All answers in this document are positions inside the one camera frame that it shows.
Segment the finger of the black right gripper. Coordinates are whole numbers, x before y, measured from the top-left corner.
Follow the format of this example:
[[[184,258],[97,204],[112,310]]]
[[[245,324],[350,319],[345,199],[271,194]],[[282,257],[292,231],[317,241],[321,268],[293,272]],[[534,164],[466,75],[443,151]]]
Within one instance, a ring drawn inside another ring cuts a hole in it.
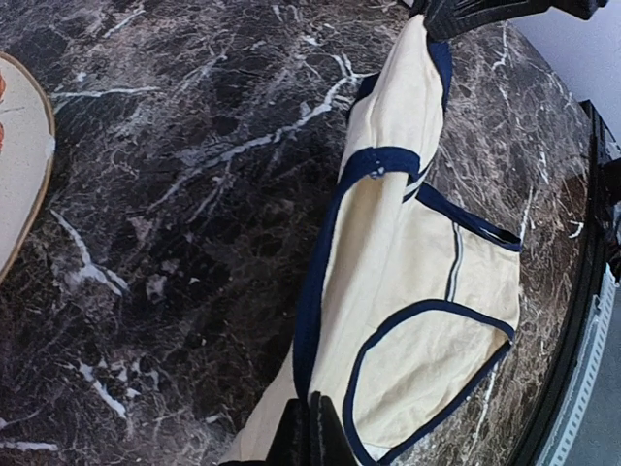
[[[590,19],[607,0],[426,0],[421,14],[433,40],[452,39],[478,27],[546,12],[555,8],[573,17]]]
[[[433,0],[405,0],[411,13],[425,13],[433,6],[433,3]]]

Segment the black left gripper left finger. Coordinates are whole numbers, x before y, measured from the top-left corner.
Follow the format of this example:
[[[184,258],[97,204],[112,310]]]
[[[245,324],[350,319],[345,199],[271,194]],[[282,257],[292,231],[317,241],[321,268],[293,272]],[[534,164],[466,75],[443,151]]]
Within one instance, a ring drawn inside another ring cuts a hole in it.
[[[287,401],[266,458],[267,465],[311,464],[309,421],[310,411],[302,401]]]

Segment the cream underwear with navy trim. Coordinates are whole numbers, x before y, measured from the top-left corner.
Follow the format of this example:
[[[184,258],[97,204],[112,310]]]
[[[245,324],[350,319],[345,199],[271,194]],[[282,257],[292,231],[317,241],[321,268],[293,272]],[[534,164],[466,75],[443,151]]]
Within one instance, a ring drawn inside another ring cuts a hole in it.
[[[331,400],[356,464],[391,464],[510,349],[519,238],[425,181],[451,73],[449,46],[415,15],[362,81],[293,342],[224,464],[264,464],[286,403],[314,394]]]

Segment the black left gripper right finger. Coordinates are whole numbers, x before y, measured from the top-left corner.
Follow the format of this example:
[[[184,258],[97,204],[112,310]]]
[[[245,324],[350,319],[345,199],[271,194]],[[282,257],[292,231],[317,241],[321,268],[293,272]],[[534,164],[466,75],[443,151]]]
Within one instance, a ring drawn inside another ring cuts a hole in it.
[[[310,399],[310,465],[356,466],[331,399],[315,392]]]

